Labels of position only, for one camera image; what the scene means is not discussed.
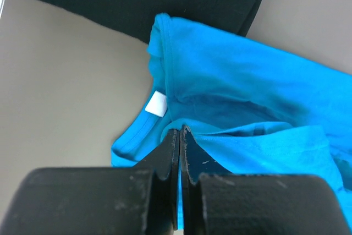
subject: white tag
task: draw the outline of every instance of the white tag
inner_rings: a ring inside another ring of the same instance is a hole
[[[158,91],[155,91],[148,105],[145,107],[145,111],[162,118],[165,115],[166,110],[167,110],[166,95]]]

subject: gray surface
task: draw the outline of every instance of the gray surface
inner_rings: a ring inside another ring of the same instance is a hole
[[[263,0],[248,37],[352,73],[350,0]],[[109,165],[151,87],[146,45],[35,0],[0,19],[0,218],[42,166]]]

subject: folded shirt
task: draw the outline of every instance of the folded shirt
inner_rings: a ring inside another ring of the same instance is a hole
[[[148,52],[151,96],[165,94],[168,109],[140,112],[113,144],[113,166],[136,164],[187,124],[233,173],[324,178],[351,227],[352,76],[167,14],[156,16]]]

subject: table surface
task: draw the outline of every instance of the table surface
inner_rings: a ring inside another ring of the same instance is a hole
[[[248,37],[352,73],[352,1],[263,0]],[[0,218],[45,166],[109,166],[152,84],[146,45],[36,0],[0,19]]]

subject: blue cloth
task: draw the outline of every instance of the blue cloth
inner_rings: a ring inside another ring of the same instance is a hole
[[[140,112],[113,144],[113,166],[136,164],[187,124],[233,173],[324,178],[351,227],[352,76],[166,14],[155,18],[148,52],[151,95],[165,94],[168,110],[163,118]]]

